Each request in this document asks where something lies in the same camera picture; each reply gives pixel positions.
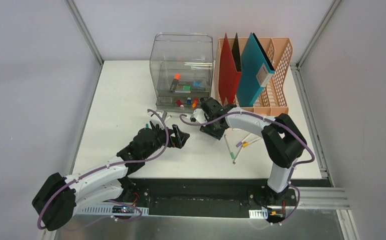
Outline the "orange red marker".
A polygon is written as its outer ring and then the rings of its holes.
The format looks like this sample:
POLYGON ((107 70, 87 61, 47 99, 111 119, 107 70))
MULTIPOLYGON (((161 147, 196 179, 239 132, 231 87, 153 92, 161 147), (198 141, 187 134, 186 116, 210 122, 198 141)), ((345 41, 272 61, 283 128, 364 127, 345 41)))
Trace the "orange red marker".
POLYGON ((196 108, 197 107, 197 104, 198 104, 198 99, 197 98, 195 98, 194 100, 193 100, 193 102, 192 102, 192 108, 196 108))

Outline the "white marker yellow cap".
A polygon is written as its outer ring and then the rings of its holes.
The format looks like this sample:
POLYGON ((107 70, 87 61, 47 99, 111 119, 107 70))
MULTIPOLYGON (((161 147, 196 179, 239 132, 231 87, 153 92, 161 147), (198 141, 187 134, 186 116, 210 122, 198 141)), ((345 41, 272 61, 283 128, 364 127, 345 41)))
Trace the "white marker yellow cap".
POLYGON ((253 144, 253 143, 255 143, 255 142, 257 142, 257 141, 260 141, 260 140, 262 140, 262 138, 261 137, 258 137, 258 138, 256 138, 256 139, 253 139, 253 140, 251 140, 251 141, 245 141, 243 144, 242 144, 242 147, 247 147, 247 146, 249 146, 249 145, 251 145, 251 144, 253 144))

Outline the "red folder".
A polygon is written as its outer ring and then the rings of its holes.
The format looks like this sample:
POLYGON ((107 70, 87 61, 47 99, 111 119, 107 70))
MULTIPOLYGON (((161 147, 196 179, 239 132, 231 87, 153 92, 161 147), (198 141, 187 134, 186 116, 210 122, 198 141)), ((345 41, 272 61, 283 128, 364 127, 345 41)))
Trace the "red folder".
POLYGON ((218 93, 224 106, 235 102, 241 79, 242 67, 238 34, 236 33, 232 45, 225 34, 220 50, 218 93))

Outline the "red white short marker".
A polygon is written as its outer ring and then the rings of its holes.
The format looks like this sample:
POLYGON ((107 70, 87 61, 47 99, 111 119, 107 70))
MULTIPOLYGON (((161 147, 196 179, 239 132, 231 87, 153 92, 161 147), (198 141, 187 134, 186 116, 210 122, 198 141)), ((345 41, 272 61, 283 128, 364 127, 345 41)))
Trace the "red white short marker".
POLYGON ((181 108, 184 107, 184 104, 180 100, 176 100, 176 104, 177 104, 177 106, 179 106, 181 108))

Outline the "black highlighter green cap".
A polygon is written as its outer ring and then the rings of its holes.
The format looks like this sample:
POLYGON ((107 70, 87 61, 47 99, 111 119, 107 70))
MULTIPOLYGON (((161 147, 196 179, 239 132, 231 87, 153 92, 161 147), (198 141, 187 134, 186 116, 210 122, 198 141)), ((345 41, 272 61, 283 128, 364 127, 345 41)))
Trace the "black highlighter green cap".
POLYGON ((191 91, 191 87, 188 86, 188 85, 184 85, 184 86, 177 86, 175 88, 175 92, 176 93, 189 93, 191 91))

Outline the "black highlighter blue cap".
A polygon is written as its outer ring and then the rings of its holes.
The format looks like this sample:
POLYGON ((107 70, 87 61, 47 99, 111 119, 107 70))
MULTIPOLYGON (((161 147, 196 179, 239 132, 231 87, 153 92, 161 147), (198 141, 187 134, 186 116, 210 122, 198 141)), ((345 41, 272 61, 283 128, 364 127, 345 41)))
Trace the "black highlighter blue cap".
POLYGON ((201 82, 199 81, 180 81, 178 82, 179 86, 190 86, 190 87, 201 87, 201 82))

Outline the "black highlighter orange cap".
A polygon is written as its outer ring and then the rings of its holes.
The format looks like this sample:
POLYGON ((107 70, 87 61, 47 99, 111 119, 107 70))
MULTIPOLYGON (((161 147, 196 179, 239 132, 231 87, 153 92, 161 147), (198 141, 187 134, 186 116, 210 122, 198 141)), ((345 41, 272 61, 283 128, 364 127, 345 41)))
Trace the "black highlighter orange cap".
POLYGON ((171 82, 171 85, 170 85, 170 87, 169 87, 169 90, 170 90, 170 91, 174 91, 174 90, 176 89, 176 87, 177 87, 177 85, 178 85, 178 83, 179 83, 179 80, 180 80, 180 74, 179 74, 179 73, 176 73, 176 74, 174 75, 174 78, 173 78, 173 80, 172 80, 172 82, 171 82))

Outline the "clear grey drawer organizer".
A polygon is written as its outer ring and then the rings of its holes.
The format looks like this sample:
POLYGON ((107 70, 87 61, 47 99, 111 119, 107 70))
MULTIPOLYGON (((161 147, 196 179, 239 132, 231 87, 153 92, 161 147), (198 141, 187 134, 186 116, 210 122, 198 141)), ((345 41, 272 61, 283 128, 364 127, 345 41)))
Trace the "clear grey drawer organizer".
POLYGON ((214 51, 213 38, 206 33, 160 32, 155 35, 149 60, 150 74, 159 110, 191 113, 200 108, 200 99, 211 96, 214 51), (191 87, 190 92, 170 91, 175 74, 180 74, 179 82, 201 82, 201 87, 191 87), (198 99, 196 108, 187 105, 198 99), (180 100, 184 107, 179 107, 180 100))

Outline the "teal blue folder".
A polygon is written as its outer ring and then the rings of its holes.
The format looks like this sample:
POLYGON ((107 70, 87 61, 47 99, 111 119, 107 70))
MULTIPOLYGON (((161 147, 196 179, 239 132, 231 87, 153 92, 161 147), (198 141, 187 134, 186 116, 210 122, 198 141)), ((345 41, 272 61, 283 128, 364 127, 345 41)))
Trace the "teal blue folder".
POLYGON ((242 74, 237 87, 241 107, 251 107, 260 96, 275 69, 255 33, 251 33, 241 54, 242 74))

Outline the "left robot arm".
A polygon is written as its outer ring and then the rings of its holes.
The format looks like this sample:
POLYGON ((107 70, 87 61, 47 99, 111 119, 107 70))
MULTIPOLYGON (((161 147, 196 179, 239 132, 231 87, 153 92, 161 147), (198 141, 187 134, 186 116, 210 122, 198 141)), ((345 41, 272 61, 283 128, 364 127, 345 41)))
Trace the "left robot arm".
POLYGON ((133 189, 122 179, 158 158, 166 148, 181 149, 189 137, 176 124, 172 128, 152 124, 140 129, 126 147, 102 166, 67 176, 58 172, 50 175, 32 200, 39 215, 37 227, 54 231, 89 205, 113 199, 128 202, 133 189))

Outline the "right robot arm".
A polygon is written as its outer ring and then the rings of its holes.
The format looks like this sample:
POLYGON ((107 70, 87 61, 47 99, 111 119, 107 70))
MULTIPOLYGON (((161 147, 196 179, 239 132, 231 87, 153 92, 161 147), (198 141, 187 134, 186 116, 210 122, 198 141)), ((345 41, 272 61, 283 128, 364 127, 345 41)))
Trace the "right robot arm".
POLYGON ((283 201, 293 164, 307 149, 305 138, 289 115, 261 116, 235 104, 222 106, 209 98, 193 112, 190 120, 201 123, 200 130, 218 140, 228 128, 238 128, 261 137, 273 162, 265 187, 265 200, 271 205, 283 201))

